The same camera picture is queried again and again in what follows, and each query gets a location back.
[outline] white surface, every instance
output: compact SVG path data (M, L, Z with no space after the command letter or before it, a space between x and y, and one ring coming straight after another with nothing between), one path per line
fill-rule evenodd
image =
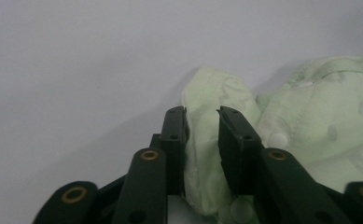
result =
M363 1L0 1L0 223L125 174L199 66L260 93L343 54L363 55ZM171 199L169 223L209 221Z

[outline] fabric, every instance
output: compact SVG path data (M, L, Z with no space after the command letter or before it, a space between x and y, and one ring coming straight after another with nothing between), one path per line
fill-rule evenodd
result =
M204 67L182 102L191 130L187 200L201 214L216 215L222 223L257 222L253 211L241 215L251 198L231 199L220 166L220 105L240 110L265 147L290 151L317 182L343 192L348 182L363 181L363 57L304 63L279 90L257 100L239 77Z

